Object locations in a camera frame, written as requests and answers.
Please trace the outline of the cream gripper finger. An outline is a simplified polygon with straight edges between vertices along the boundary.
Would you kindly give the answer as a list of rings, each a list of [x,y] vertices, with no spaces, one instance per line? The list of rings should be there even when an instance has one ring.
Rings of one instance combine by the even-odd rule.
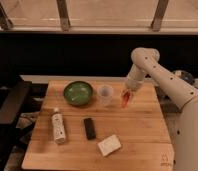
[[[128,101],[132,101],[133,97],[134,97],[134,91],[128,89]]]
[[[127,94],[127,92],[128,92],[128,89],[126,89],[126,88],[122,90],[122,92],[121,92],[121,98],[122,98],[122,100],[123,100],[123,99],[126,99],[126,96],[127,96],[126,94]]]

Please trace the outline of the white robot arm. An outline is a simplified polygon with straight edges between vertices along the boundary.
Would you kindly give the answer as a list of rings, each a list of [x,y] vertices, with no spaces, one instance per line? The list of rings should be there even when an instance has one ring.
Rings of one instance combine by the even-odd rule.
[[[131,52],[133,65],[125,77],[127,92],[137,92],[149,75],[181,110],[175,138],[173,171],[198,171],[198,89],[170,72],[158,61],[160,53],[154,48],[138,47]]]

